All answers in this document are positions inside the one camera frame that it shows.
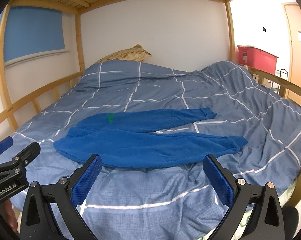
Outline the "person's left hand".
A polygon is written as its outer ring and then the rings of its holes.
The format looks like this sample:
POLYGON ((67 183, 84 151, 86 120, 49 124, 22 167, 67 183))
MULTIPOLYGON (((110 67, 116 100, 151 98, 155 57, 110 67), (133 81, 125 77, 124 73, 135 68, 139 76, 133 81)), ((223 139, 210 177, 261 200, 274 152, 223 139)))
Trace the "person's left hand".
POLYGON ((11 201, 8 199, 7 201, 4 202, 3 204, 4 211, 7 217, 7 224, 10 226, 13 232, 18 231, 18 221, 15 216, 13 206, 11 201))

